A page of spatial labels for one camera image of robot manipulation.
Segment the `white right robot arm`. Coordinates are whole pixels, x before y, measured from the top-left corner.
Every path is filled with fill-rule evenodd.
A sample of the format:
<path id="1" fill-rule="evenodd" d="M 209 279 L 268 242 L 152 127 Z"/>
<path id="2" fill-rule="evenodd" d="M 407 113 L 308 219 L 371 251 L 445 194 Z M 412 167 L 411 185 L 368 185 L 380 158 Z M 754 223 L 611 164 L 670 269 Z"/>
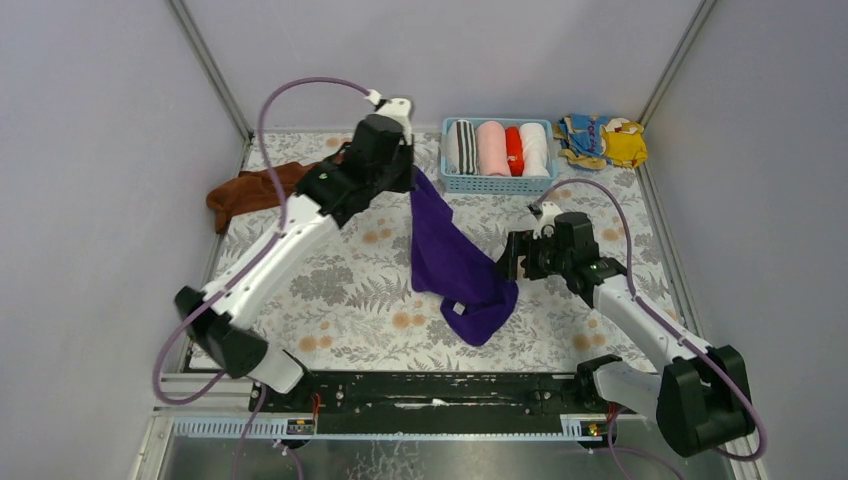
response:
<path id="1" fill-rule="evenodd" d="M 589 217 L 552 203 L 529 207 L 531 230 L 512 231 L 496 269 L 508 280 L 559 276 L 588 307 L 613 321 L 655 368 L 646 373 L 608 354 L 580 363 L 577 396 L 588 408 L 617 404 L 654 422 L 682 457 L 757 429 L 741 354 L 714 347 L 656 311 L 628 269 L 601 255 Z"/>

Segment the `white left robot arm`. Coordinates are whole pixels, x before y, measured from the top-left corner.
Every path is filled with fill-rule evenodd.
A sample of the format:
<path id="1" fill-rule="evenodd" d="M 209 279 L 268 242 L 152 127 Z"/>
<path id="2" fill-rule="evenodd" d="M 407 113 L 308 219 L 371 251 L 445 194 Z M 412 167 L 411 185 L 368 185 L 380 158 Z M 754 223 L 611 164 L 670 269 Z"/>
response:
<path id="1" fill-rule="evenodd" d="M 351 141 L 317 162 L 287 197 L 282 225 L 268 229 L 228 271 L 175 305 L 188 337 L 228 376 L 288 393 L 306 369 L 252 330 L 266 303 L 313 250 L 338 235 L 383 192 L 414 187 L 414 137 L 406 113 L 372 113 Z"/>

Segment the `purple towel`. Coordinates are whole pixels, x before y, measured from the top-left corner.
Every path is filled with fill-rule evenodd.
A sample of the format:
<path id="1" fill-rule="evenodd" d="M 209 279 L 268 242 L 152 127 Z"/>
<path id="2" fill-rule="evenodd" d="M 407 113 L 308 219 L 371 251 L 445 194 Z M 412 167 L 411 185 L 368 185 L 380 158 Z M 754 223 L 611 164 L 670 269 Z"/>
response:
<path id="1" fill-rule="evenodd" d="M 453 223 L 453 210 L 420 169 L 410 193 L 412 288 L 441 298 L 448 326 L 479 347 L 513 314 L 519 289 Z"/>

